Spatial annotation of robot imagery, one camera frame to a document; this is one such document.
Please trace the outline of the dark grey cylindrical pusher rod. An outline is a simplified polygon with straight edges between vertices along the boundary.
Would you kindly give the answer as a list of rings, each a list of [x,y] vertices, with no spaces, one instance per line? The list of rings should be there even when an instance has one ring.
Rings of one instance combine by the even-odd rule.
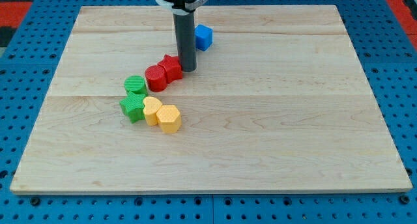
[[[193,72],[197,68],[195,50],[195,21],[194,13],[187,15],[173,15],[177,53],[183,72]]]

